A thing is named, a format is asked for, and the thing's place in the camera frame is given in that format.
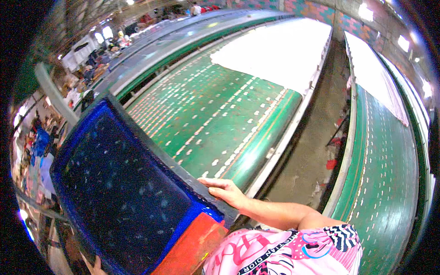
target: pink shirt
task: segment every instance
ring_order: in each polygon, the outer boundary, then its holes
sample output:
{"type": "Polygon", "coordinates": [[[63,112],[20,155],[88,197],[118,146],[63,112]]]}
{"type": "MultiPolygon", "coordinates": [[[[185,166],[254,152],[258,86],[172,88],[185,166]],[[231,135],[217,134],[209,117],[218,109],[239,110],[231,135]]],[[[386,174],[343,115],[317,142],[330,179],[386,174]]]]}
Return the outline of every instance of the pink shirt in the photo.
{"type": "Polygon", "coordinates": [[[348,224],[282,232],[241,229],[209,254],[205,275],[355,275],[362,247],[348,224]]]}

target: green conveyor belt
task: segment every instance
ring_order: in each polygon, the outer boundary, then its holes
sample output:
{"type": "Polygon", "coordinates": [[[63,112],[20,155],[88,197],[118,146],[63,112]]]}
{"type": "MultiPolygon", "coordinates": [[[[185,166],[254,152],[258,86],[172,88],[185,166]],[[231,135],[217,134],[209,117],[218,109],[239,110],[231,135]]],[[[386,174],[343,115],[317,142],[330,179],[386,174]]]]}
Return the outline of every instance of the green conveyor belt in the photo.
{"type": "Polygon", "coordinates": [[[293,117],[299,93],[211,63],[227,42],[180,65],[127,111],[194,177],[230,178],[246,190],[293,117]]]}
{"type": "Polygon", "coordinates": [[[417,205],[414,138],[411,126],[356,87],[352,161],[332,218],[359,233],[364,249],[359,274],[388,274],[406,247],[417,205]]]}

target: worker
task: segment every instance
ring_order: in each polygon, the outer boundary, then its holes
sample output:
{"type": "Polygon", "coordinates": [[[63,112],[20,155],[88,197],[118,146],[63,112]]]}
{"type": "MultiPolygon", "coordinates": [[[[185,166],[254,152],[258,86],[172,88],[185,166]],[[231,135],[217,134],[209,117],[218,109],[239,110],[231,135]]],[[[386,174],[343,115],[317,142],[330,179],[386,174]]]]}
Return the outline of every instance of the worker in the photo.
{"type": "Polygon", "coordinates": [[[192,7],[190,9],[191,16],[197,16],[202,14],[202,8],[197,5],[197,2],[192,3],[192,7]]]}
{"type": "MultiPolygon", "coordinates": [[[[231,181],[200,178],[209,193],[272,230],[230,232],[203,263],[205,275],[358,273],[362,247],[353,226],[297,203],[247,198],[231,181]]],[[[97,256],[95,274],[101,272],[97,256]]]]}

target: concrete floor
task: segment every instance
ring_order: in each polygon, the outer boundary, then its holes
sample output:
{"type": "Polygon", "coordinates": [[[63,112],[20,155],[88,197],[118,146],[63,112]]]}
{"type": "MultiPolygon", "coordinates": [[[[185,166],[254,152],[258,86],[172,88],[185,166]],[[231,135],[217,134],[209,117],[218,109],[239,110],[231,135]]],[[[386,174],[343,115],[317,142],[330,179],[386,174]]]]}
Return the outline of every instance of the concrete floor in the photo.
{"type": "Polygon", "coordinates": [[[315,90],[315,103],[294,152],[267,195],[273,202],[297,202],[317,209],[331,170],[326,169],[326,144],[335,133],[335,122],[345,105],[342,92],[346,53],[343,44],[333,43],[315,90]]]}

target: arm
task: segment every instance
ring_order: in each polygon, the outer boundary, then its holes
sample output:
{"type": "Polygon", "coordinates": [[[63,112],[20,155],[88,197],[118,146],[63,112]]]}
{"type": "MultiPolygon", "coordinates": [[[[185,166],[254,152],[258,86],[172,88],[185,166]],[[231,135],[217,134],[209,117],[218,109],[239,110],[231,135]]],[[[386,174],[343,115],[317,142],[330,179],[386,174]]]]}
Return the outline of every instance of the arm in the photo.
{"type": "Polygon", "coordinates": [[[240,214],[271,227],[301,230],[345,224],[325,217],[306,205],[247,198],[231,180],[200,178],[199,181],[209,187],[211,195],[223,199],[238,209],[240,214]]]}

